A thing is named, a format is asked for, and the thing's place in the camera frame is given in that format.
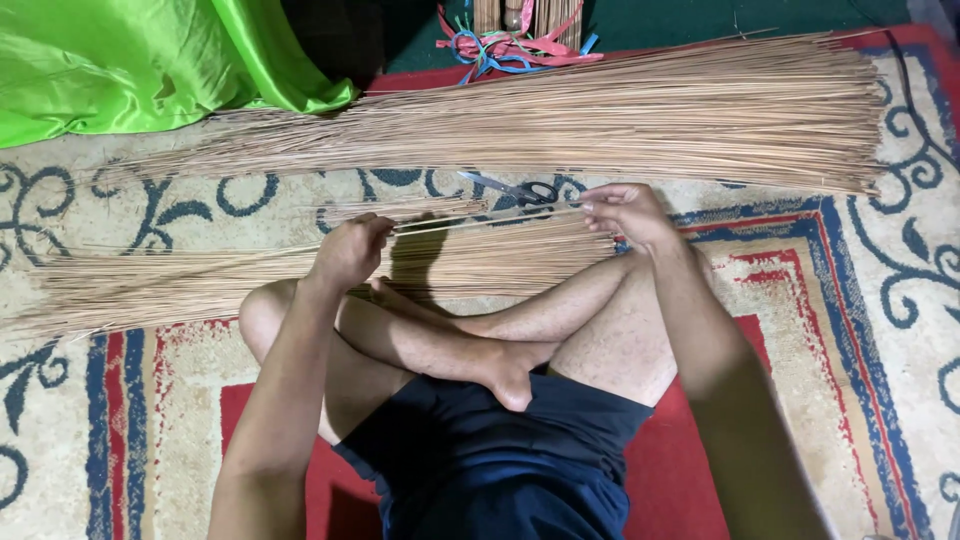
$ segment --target right hand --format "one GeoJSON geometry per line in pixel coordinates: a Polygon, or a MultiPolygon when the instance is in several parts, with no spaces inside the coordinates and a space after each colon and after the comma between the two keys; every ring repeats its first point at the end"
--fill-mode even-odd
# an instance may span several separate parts
{"type": "Polygon", "coordinates": [[[622,233],[634,245],[649,248],[680,237],[647,184],[607,184],[580,194],[591,231],[622,233]]]}
{"type": "Polygon", "coordinates": [[[365,282],[380,265],[380,251],[395,226],[393,219],[373,212],[341,223],[324,237],[313,268],[304,279],[341,292],[365,282]]]}

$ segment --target black scissor handle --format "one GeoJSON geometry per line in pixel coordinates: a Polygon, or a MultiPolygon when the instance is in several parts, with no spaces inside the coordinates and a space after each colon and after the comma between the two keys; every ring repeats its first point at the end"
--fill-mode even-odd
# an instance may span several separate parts
{"type": "Polygon", "coordinates": [[[516,203],[521,207],[527,205],[552,205],[560,200],[560,193],[557,192],[557,188],[543,182],[524,182],[520,185],[520,189],[530,193],[530,195],[525,197],[516,198],[516,203]],[[534,190],[534,187],[546,190],[546,194],[534,190]]]}

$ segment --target person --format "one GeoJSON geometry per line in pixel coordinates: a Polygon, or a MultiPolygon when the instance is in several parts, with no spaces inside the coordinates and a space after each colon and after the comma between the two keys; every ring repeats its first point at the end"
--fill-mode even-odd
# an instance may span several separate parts
{"type": "Polygon", "coordinates": [[[624,446],[678,373],[731,537],[829,538],[706,259],[648,185],[581,200],[634,249],[496,313],[444,317],[380,279],[375,303],[348,296],[395,225],[372,213],[328,234],[303,279],[253,291],[239,324],[262,368],[209,538],[303,538],[314,433],[375,480],[384,538],[621,537],[624,446]]]}

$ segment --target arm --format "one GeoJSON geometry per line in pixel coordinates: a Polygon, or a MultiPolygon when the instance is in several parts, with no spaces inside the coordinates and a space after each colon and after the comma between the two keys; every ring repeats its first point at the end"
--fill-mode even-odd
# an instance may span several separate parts
{"type": "Polygon", "coordinates": [[[208,538],[304,537],[303,480],[320,424],[337,307],[379,265],[393,225],[365,214],[324,239],[233,433],[213,492],[208,538]]]}
{"type": "Polygon", "coordinates": [[[732,538],[830,538],[772,384],[649,186],[585,192],[595,230],[624,233],[654,261],[657,297],[732,538]]]}

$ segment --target shorts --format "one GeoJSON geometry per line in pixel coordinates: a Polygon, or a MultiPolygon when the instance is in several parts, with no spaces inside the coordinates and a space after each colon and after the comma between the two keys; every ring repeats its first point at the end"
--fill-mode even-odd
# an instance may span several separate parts
{"type": "Polygon", "coordinates": [[[394,500],[483,453],[569,459],[622,487],[623,449],[654,409],[563,377],[531,374],[530,383],[533,401],[512,412],[480,384],[417,376],[333,451],[394,500]]]}

